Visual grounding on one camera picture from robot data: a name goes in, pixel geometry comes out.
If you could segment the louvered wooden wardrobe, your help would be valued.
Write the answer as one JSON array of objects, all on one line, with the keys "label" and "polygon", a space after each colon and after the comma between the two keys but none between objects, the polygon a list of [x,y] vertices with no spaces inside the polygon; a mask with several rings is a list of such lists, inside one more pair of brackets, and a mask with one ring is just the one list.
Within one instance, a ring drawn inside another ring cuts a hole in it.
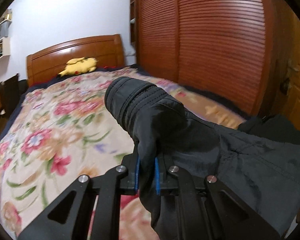
[{"label": "louvered wooden wardrobe", "polygon": [[260,111],[272,70],[271,0],[132,0],[136,60],[149,74]]}]

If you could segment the yellow plush toy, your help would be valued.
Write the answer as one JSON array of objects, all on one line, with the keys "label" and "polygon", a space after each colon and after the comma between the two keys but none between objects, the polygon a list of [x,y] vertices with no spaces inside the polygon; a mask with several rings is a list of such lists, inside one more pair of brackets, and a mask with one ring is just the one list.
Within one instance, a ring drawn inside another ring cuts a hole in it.
[{"label": "yellow plush toy", "polygon": [[93,72],[96,69],[97,63],[97,59],[93,57],[71,59],[66,63],[66,67],[58,74],[58,76],[62,77],[66,75],[79,75]]}]

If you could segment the wooden door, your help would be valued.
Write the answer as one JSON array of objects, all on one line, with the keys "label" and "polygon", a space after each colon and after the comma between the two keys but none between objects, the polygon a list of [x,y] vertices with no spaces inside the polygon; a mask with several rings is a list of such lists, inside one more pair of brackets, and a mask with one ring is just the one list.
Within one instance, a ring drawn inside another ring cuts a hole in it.
[{"label": "wooden door", "polygon": [[300,20],[292,10],[280,16],[282,33],[278,38],[278,85],[272,114],[281,114],[300,130],[300,72],[287,69],[287,61],[300,70]]}]

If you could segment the wooden headboard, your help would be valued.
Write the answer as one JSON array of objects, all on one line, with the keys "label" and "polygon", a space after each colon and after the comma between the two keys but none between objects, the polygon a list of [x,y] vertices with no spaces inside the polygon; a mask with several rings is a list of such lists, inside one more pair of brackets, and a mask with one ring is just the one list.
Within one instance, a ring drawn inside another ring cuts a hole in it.
[{"label": "wooden headboard", "polygon": [[66,41],[26,58],[27,81],[31,87],[45,83],[64,70],[66,63],[74,58],[93,57],[97,67],[124,67],[126,65],[121,36],[101,35]]}]

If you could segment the floral bed blanket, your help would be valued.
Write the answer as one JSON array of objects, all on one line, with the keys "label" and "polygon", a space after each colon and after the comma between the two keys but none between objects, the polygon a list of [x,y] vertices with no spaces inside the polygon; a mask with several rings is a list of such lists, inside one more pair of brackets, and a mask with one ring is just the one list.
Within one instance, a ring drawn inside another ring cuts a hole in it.
[{"label": "floral bed blanket", "polygon": [[104,174],[134,144],[106,110],[110,83],[128,76],[156,84],[201,119],[237,128],[244,119],[165,79],[126,67],[52,81],[26,93],[0,139],[0,224],[12,239],[82,174]]}]

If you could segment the black padded jacket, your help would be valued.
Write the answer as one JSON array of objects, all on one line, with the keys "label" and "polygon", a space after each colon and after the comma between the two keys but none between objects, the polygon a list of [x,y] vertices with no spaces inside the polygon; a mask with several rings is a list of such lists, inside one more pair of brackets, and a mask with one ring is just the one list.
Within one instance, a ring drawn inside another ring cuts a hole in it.
[{"label": "black padded jacket", "polygon": [[140,200],[154,230],[161,207],[155,188],[159,155],[193,176],[216,176],[280,236],[288,230],[300,208],[300,145],[202,120],[155,84],[130,77],[115,79],[104,102],[134,141]]}]

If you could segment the dark desk chair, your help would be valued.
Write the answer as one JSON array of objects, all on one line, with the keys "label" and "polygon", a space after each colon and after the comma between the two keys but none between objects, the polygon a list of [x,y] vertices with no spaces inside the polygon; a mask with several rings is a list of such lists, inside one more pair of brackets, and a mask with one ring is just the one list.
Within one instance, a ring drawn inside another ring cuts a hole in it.
[{"label": "dark desk chair", "polygon": [[0,83],[0,101],[6,118],[11,116],[20,101],[21,95],[28,88],[27,80],[19,80],[19,73]]}]

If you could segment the white wall shelf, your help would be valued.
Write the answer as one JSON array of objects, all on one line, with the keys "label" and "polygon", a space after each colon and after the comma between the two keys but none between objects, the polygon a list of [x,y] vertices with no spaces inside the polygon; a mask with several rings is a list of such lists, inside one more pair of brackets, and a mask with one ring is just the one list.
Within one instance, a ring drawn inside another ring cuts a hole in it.
[{"label": "white wall shelf", "polygon": [[12,23],[12,9],[6,9],[0,18],[0,60],[9,57],[10,35],[9,28]]}]

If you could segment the black folded garment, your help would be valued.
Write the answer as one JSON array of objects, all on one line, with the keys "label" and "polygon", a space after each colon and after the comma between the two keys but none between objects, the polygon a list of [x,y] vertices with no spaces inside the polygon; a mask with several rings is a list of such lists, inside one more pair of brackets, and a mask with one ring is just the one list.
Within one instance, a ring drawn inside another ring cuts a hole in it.
[{"label": "black folded garment", "polygon": [[238,130],[272,141],[300,145],[300,131],[281,115],[265,116],[264,118],[253,116],[241,123]]}]

